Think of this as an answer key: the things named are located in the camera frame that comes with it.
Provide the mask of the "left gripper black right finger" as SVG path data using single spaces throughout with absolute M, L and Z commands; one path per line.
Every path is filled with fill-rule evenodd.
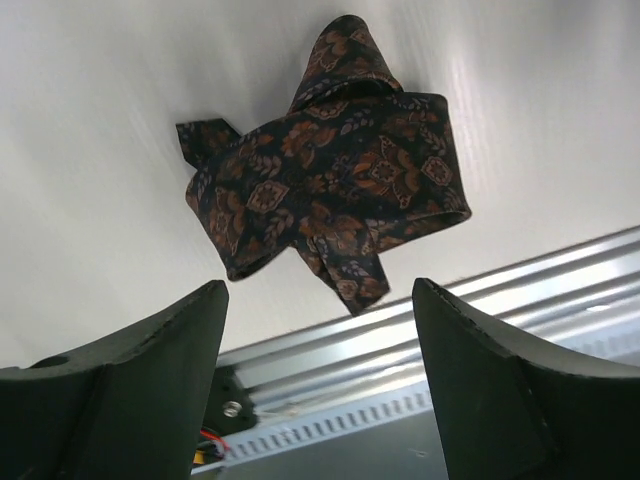
M 452 479 L 635 479 L 639 370 L 551 343 L 429 279 L 412 292 Z

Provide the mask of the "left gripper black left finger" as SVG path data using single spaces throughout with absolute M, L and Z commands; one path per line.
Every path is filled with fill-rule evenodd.
M 229 295 L 210 281 L 164 310 L 1 372 L 5 479 L 186 479 Z

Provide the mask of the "dark brown floral tie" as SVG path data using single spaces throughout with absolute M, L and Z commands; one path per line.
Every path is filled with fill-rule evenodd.
M 469 219 L 446 99 L 407 92 L 365 21 L 316 40 L 286 115 L 181 123 L 186 200 L 232 281 L 288 248 L 352 314 L 390 289 L 383 252 Z

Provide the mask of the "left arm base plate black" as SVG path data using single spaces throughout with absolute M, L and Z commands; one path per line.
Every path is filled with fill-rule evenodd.
M 215 369 L 203 427 L 218 436 L 236 434 L 258 424 L 255 404 L 232 366 Z

